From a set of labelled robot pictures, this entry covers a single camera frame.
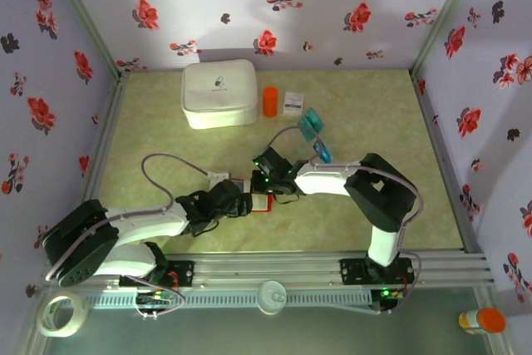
white storage box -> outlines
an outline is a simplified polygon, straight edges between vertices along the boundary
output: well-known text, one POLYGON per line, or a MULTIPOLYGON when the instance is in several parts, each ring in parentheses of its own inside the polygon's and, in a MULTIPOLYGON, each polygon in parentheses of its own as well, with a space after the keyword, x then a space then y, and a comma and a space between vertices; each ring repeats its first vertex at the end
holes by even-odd
POLYGON ((194 129, 257 120, 257 77, 248 60, 200 62, 183 70, 181 107, 194 129))

orange cap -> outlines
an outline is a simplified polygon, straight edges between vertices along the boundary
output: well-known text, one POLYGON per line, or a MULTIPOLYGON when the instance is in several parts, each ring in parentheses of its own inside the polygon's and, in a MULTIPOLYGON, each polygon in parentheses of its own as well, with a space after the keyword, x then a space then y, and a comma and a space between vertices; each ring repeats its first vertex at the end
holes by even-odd
POLYGON ((277 115, 278 91, 275 86, 268 86, 263 92, 263 113, 265 116, 277 115))
POLYGON ((488 333, 502 333, 505 331, 506 319, 498 309, 481 309, 477 318, 479 325, 488 333))

red object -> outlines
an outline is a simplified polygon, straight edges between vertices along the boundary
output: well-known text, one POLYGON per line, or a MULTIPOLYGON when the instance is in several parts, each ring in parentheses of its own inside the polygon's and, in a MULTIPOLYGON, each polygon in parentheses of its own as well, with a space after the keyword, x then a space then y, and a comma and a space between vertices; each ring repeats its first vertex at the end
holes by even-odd
POLYGON ((277 104, 279 94, 277 87, 268 86, 263 92, 263 113, 267 117, 273 117, 277 115, 277 104))

tape roll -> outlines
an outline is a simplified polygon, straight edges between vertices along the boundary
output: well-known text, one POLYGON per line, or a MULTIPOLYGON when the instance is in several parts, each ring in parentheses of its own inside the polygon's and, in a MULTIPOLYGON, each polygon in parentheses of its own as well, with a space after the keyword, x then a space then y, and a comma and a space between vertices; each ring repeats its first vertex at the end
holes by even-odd
POLYGON ((89 314, 89 304, 84 298, 74 293, 65 291, 54 295, 53 298, 45 301, 39 308, 37 327, 39 332, 47 337, 69 337, 85 323, 89 314), (64 300, 71 301, 73 312, 70 320, 64 326, 58 328, 54 318, 57 310, 61 307, 61 302, 64 300))

black bracket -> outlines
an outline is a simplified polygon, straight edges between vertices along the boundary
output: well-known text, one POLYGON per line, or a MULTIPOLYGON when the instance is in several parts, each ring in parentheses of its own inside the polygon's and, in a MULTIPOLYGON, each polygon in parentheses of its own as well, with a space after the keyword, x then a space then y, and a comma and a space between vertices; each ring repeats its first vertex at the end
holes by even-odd
POLYGON ((409 258, 394 259, 387 268, 376 274, 367 259, 340 259, 340 274, 344 285, 393 285, 411 284, 414 281, 412 261, 409 258))
MULTIPOLYGON (((152 281, 151 283, 168 288, 192 287, 194 264, 193 261, 168 261, 168 267, 160 275, 158 281, 152 281)), ((142 287, 142 284, 138 284, 124 276, 120 276, 118 284, 120 287, 142 287)))

